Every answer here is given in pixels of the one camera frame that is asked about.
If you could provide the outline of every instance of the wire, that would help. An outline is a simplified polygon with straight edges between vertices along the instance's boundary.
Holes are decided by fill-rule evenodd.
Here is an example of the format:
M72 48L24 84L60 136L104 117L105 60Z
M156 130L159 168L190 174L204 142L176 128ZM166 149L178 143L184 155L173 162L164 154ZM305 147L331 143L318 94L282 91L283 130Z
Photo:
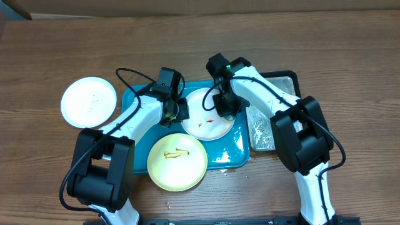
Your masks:
M218 85L220 85L220 84L222 84L222 83L225 83L225 82L228 82L228 81L233 80L233 79L245 79L245 80L254 81L254 82L260 84L261 86L263 86L264 88L266 88L269 92L271 92L271 93L272 93L277 99L279 99L282 103L284 103L285 105L287 105L287 106L289 106L289 107L293 107L292 104L288 103L283 97L281 97L278 93L276 93L274 90L272 90L271 87L269 87L267 84L264 84L264 83L261 82L260 80L254 78L254 77L246 77L246 76L236 76L236 77L234 77L234 76L231 76L231 77L228 77L228 78L226 78L226 79L223 79L222 81L219 81L219 82L215 83L214 85L212 85L212 87L210 87L210 89L206 92L206 94L204 95L204 97L203 97L203 99L202 99L202 108L203 108L204 110L206 110L206 111L211 111L211 110L213 110L213 109L215 108L215 106L214 106L214 108L206 109L206 107L205 107L205 105L204 105L204 103L205 103L205 101L206 101L207 95L208 95L214 88L216 88ZM333 141L335 142L335 144L337 145L337 147L339 148L341 154L342 154L342 160L341 160L341 162L339 162L337 165L334 165L334 166L328 167L328 168L326 168L326 169L323 169L323 170L319 173L319 175L318 175L318 184L319 184L319 192L320 192L320 194L321 194L322 207L324 208L324 213L325 213L325 216L326 216L326 221L327 221L327 222L329 221L329 224L331 224L332 221L329 219L328 210L327 210L327 208L326 208L326 203L325 203L325 198L324 198L324 191L323 191L322 178L323 178L323 174L324 174L326 171L330 171L330 170L333 170L333 169L337 169L337 168L341 167L341 166L344 164L344 162L346 161L346 153L344 152L344 148L343 148L343 146L341 145L341 143L336 139L336 137L335 137L330 131L328 131L327 129L325 129L325 127L323 127L322 125L320 125L317 121L315 121L313 118L311 118L310 116L308 116L305 112L303 112L303 111L300 111L300 112L303 114L303 116L304 116L309 122L311 122L311 123L313 123L314 125L316 125L317 127L319 127L324 133L326 133L329 137L331 137L331 138L333 139Z
M177 98L178 98L178 99L181 98L181 96L182 96L182 94L183 94L183 91L185 90L185 77L183 77L182 74L181 74L181 78L182 78L182 90L181 90L181 92L177 95Z
M105 215L104 212L102 212L99 209L92 209L89 207L73 207L68 205L65 200L64 200L64 189L65 189L65 185L69 179L69 177L71 176L72 172L77 168L77 166L79 165L79 163L81 163L86 156L88 156L89 154L93 153L93 151L96 149L96 147L98 147L104 140L106 140L112 133L114 133L115 131L117 131L119 128L121 128L126 122L128 122L140 109L141 107L141 99L138 95L138 93L119 75L119 71L129 71L132 73L136 73L139 74L149 80L151 80L152 82L156 82L155 80L151 79L150 77L142 74L141 72L137 72L133 69L126 69L126 68L118 68L116 69L115 73L117 75L117 77L135 94L135 97L137 98L137 106L136 109L127 117L125 118L123 121L121 121L119 124L117 124L114 128L112 128L109 132L107 132L105 135L103 135L97 142L95 142L83 155L81 158L79 158L75 165L67 172L67 174L65 175L64 179L62 180L61 186L60 186L60 190L59 190L59 200L60 203L62 204L62 206L64 206L64 208L68 209L68 210L72 210L72 211L78 211L78 212L94 212L94 213L98 213L99 217L102 217L104 219L104 221L106 222L106 224L111 224L109 219L107 218L107 216Z

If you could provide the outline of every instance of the white plate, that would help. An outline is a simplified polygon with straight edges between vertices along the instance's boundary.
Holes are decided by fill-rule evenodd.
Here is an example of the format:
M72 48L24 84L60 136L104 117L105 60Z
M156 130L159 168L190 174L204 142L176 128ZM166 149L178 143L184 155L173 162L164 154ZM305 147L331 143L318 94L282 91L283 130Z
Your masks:
M62 116L77 128L93 128L106 122L116 106L115 89L98 77L85 77L74 82L61 99Z
M217 111L205 111L201 105L203 97L209 88L201 88L187 95L187 106L189 108L189 119L184 120L181 124L183 129L193 137L203 140L212 141L224 136L228 133L234 121L227 121L223 117L218 116ZM205 107L214 106L213 95L219 91L213 89L207 96Z
M195 186L207 170L204 146L187 134L170 134L151 148L147 159L150 178L167 191L184 191Z

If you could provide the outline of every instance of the yellow bowl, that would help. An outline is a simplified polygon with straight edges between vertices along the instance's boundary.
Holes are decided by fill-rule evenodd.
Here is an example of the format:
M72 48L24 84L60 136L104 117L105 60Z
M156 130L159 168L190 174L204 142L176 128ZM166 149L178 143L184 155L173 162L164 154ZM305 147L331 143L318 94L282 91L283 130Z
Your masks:
M207 164L207 152L196 138L187 134L170 134L151 148L147 170L160 188L184 191L201 181Z

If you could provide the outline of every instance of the blue tray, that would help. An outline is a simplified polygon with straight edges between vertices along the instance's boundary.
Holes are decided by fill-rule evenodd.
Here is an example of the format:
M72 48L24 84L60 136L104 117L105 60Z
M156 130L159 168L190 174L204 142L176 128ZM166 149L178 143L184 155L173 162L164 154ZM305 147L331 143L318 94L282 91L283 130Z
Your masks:
M186 82L182 96L186 97L189 93L200 88L210 88L213 84L213 81ZM144 85L135 85L132 87L137 91L143 88ZM122 95L122 112L133 103L133 99L134 94L132 91L126 89ZM187 134L180 123L172 124L169 129L157 124L148 130L135 146L133 173L147 173L147 161L151 148L162 137L174 133ZM250 155L246 113L244 111L239 112L232 129L225 136L214 141L200 142L207 152L207 169L228 169L243 166L248 161Z

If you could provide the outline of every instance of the wooden table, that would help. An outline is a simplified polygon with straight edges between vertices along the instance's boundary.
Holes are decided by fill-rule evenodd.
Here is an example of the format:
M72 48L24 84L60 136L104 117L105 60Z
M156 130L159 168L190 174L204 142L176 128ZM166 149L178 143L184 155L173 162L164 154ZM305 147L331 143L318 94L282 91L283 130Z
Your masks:
M346 164L329 173L336 212L361 216L363 224L400 224L400 11L7 22L0 42L0 223L97 218L67 211L58 200L80 131L59 109L72 82L101 77L121 97L118 67L156 78L166 66L188 81L210 79L205 65L218 52L245 57L261 72L295 71L302 95L319 101L347 150ZM162 191L139 176L132 204L145 219L296 215L294 175L273 153L251 157L227 176L208 171L184 192ZM331 164L339 160L335 148Z

